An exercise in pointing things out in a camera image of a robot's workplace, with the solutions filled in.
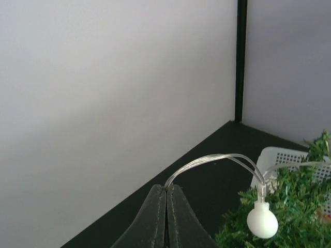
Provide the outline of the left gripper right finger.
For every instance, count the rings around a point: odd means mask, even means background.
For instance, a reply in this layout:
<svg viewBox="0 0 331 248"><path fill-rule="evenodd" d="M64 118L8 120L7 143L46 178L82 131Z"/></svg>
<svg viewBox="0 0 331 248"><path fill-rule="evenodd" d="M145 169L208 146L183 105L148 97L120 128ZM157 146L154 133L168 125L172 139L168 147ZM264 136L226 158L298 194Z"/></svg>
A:
<svg viewBox="0 0 331 248"><path fill-rule="evenodd" d="M178 185L167 190L168 247L211 248L216 242L202 227Z"/></svg>

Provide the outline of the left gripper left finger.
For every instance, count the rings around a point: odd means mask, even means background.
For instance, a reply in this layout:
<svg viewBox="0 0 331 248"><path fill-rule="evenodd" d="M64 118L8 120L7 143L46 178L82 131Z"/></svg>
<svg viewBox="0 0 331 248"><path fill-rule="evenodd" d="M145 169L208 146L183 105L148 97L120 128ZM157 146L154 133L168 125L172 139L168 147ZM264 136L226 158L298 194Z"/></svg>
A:
<svg viewBox="0 0 331 248"><path fill-rule="evenodd" d="M138 214L112 245L113 247L164 247L166 229L166 191L161 185L152 186Z"/></svg>

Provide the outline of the white ball string lights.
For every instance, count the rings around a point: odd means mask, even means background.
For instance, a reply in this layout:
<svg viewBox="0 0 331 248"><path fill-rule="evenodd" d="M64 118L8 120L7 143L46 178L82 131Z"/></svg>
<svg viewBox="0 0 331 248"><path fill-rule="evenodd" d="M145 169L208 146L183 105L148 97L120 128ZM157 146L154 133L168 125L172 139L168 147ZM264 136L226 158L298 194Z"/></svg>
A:
<svg viewBox="0 0 331 248"><path fill-rule="evenodd" d="M269 209L269 203L266 199L266 182L272 172L286 167L300 168L303 166L313 167L330 167L329 162L304 162L304 163L281 163L270 167L265 173L261 173L257 165L247 156L239 153L230 154L211 154L195 159L188 164L178 169L172 174L165 182L164 188L167 190L172 184L173 180L181 173L197 167L199 165L214 162L221 159L230 159L235 163L245 168L248 172L252 173L258 181L257 186L257 201L254 202L254 208L249 212L247 216L247 226L249 230L257 237L262 239L268 239L273 237L278 230L278 221L275 215Z"/></svg>

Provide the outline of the white plastic perforated basket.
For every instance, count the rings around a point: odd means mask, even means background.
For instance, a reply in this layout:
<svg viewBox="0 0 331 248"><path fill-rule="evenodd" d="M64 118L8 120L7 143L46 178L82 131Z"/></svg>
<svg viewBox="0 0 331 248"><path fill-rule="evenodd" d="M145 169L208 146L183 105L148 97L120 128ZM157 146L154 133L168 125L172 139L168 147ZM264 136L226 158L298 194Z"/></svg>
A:
<svg viewBox="0 0 331 248"><path fill-rule="evenodd" d="M257 168L264 175L270 170L271 167L275 167L278 164L291 164L289 170L295 171L294 165L302 163L303 159L306 158L308 152L280 148L280 147L266 147L262 150L258 161ZM323 165L316 167L315 178L319 181L330 178L330 159L325 156L322 161ZM276 190L277 181L277 168L267 174L266 178L266 192L274 193Z"/></svg>

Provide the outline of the small green christmas tree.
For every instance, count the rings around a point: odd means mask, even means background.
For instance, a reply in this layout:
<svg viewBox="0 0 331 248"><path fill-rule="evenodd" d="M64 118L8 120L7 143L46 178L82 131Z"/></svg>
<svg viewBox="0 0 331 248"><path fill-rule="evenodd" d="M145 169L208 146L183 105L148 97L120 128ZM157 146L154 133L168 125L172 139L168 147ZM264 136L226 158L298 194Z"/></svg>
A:
<svg viewBox="0 0 331 248"><path fill-rule="evenodd" d="M330 159L330 133L305 141L308 155L304 162ZM330 178L319 181L317 169L303 166L291 172L289 167L277 170L276 190L266 194L270 211L278 220L277 233L262 239L251 233L247 215L257 199L258 182L239 192L240 206L224 215L225 223L215 239L219 247L330 247Z"/></svg>

